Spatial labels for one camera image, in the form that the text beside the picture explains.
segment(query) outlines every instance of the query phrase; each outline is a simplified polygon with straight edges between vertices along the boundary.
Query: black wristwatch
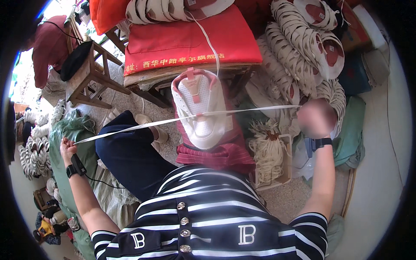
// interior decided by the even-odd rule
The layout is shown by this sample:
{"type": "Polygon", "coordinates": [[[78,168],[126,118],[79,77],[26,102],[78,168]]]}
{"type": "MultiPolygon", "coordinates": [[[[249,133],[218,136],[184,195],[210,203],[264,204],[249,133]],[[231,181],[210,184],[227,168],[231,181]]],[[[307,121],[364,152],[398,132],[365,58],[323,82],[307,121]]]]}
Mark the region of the black wristwatch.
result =
{"type": "Polygon", "coordinates": [[[74,167],[74,165],[71,164],[71,165],[69,165],[67,167],[67,175],[68,175],[68,178],[70,178],[74,174],[78,174],[78,172],[77,172],[77,169],[74,167]]]}
{"type": "Polygon", "coordinates": [[[327,144],[332,145],[332,140],[330,138],[311,139],[309,137],[305,137],[306,153],[309,158],[312,158],[312,153],[314,153],[317,149],[322,148],[327,144]]]}
{"type": "Polygon", "coordinates": [[[68,178],[71,178],[71,176],[74,174],[79,174],[79,176],[83,176],[87,173],[87,169],[84,167],[77,154],[72,155],[71,162],[72,164],[67,167],[68,178]]]}

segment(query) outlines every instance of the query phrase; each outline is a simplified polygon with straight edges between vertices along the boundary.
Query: white strap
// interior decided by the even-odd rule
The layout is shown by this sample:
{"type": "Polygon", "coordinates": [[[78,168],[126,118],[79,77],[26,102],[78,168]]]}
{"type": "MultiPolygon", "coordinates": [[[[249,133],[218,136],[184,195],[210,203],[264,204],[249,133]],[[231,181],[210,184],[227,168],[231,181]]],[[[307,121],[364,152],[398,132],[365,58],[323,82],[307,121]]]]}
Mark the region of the white strap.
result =
{"type": "Polygon", "coordinates": [[[213,52],[213,53],[214,53],[214,55],[215,55],[215,60],[216,60],[216,62],[217,62],[217,77],[218,77],[218,74],[219,74],[219,72],[220,72],[220,58],[218,57],[218,54],[217,54],[217,52],[215,51],[214,47],[212,47],[211,41],[209,40],[209,37],[208,37],[208,34],[205,32],[205,30],[204,30],[204,28],[202,27],[202,25],[200,25],[200,24],[196,21],[195,17],[194,17],[194,16],[193,16],[190,12],[188,12],[188,13],[192,16],[192,18],[193,18],[193,20],[196,22],[196,24],[198,24],[199,28],[201,28],[202,33],[205,35],[205,38],[207,39],[207,42],[208,42],[209,47],[211,48],[212,52],[213,52]]]}
{"type": "MultiPolygon", "coordinates": [[[[268,107],[258,107],[258,108],[243,109],[243,110],[213,111],[213,112],[202,113],[201,115],[202,116],[215,116],[215,115],[231,114],[231,113],[244,112],[244,111],[284,109],[284,108],[294,108],[294,107],[301,107],[301,106],[294,106],[294,105],[268,106],[268,107]]],[[[167,124],[167,123],[171,123],[171,122],[176,122],[176,121],[179,121],[181,119],[188,119],[188,118],[191,118],[191,117],[197,117],[197,116],[196,115],[186,116],[186,117],[182,117],[182,118],[174,118],[174,119],[168,119],[168,120],[162,120],[162,121],[158,121],[158,122],[152,122],[152,123],[142,124],[142,125],[139,125],[139,126],[133,126],[133,127],[130,127],[130,128],[124,129],[124,130],[120,130],[118,132],[107,133],[107,134],[102,134],[102,135],[90,137],[90,138],[81,140],[79,142],[76,142],[75,144],[82,144],[82,143],[86,143],[86,142],[89,142],[89,141],[97,140],[99,138],[103,138],[103,137],[106,137],[106,136],[110,136],[110,135],[113,135],[113,134],[118,134],[118,133],[122,133],[122,132],[137,130],[137,129],[146,128],[146,127],[150,127],[150,126],[158,126],[158,125],[161,125],[161,124],[167,124]]]]}

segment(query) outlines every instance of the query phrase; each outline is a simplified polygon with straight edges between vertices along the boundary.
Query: right hand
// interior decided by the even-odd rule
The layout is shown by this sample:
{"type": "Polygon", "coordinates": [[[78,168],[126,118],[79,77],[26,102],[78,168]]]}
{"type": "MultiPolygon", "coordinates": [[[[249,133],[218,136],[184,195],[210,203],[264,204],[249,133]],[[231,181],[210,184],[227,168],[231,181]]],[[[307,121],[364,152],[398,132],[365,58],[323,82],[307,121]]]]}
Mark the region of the right hand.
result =
{"type": "Polygon", "coordinates": [[[61,141],[61,156],[64,159],[65,165],[70,165],[71,157],[77,153],[78,148],[74,145],[74,141],[69,140],[65,136],[62,138],[61,141]]]}

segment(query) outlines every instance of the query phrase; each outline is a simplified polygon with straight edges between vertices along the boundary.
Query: wooden stool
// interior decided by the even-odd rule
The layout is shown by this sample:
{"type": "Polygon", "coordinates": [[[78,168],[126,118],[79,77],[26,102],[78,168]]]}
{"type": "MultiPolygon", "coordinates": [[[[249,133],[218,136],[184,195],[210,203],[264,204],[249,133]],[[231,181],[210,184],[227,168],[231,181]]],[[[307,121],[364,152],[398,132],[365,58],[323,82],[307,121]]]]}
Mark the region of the wooden stool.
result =
{"type": "Polygon", "coordinates": [[[85,62],[75,73],[75,75],[67,81],[67,102],[71,101],[73,103],[82,103],[90,106],[110,109],[112,108],[110,104],[98,99],[104,90],[110,88],[127,95],[131,94],[130,90],[110,78],[107,59],[117,65],[122,64],[122,62],[111,53],[106,51],[96,42],[93,42],[89,56],[86,58],[85,62]],[[95,62],[100,56],[103,57],[104,74],[102,67],[95,62]],[[88,90],[88,84],[92,80],[102,84],[100,88],[96,89],[95,93],[90,93],[88,90]]]}

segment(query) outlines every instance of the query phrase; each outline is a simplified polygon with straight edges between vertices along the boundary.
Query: red striped cloth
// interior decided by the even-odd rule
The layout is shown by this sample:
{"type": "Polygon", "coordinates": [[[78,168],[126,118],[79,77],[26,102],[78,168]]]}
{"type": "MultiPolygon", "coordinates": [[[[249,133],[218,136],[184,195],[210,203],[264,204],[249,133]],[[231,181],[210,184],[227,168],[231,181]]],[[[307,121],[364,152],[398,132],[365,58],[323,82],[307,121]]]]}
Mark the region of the red striped cloth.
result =
{"type": "MultiPolygon", "coordinates": [[[[175,118],[178,118],[175,102],[172,103],[175,108],[175,118]]],[[[225,106],[227,110],[233,110],[226,98],[225,106]]],[[[183,144],[178,145],[176,148],[178,153],[176,162],[182,164],[203,164],[215,170],[232,170],[247,175],[254,172],[256,164],[245,148],[243,132],[234,114],[231,116],[233,117],[233,129],[224,134],[216,147],[204,151],[200,151],[189,141],[181,121],[177,121],[176,127],[182,134],[183,144]]]]}

